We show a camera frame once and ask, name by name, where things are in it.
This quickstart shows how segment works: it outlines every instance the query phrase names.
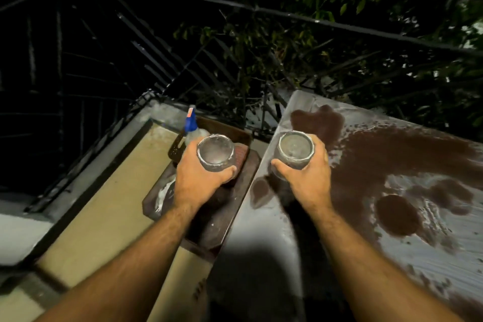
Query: forearm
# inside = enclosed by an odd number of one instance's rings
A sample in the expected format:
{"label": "forearm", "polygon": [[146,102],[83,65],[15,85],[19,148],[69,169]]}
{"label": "forearm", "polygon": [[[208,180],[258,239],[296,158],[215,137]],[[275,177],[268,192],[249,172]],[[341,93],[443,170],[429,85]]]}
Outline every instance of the forearm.
{"label": "forearm", "polygon": [[168,211],[118,257],[70,290],[38,322],[146,320],[196,211],[188,205]]}
{"label": "forearm", "polygon": [[414,284],[331,208],[311,215],[359,322],[461,321]]}

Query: brown tray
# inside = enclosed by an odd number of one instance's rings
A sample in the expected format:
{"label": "brown tray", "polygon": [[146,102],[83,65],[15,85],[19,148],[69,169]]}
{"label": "brown tray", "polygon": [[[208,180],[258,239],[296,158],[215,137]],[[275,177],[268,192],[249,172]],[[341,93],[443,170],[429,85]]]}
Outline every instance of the brown tray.
{"label": "brown tray", "polygon": [[[219,123],[218,121],[197,116],[196,117],[196,124],[200,129],[207,130],[210,134],[222,134],[228,136],[232,142],[234,143],[242,143],[245,144],[247,147],[250,147],[252,142],[251,134],[247,133],[242,129],[238,129],[236,127]],[[171,145],[170,150],[168,151],[168,157],[175,163],[178,164],[181,160],[181,156],[183,155],[184,150],[186,149],[186,145],[181,144],[180,142],[184,137],[184,130],[182,130],[179,135],[174,140],[173,144]]]}

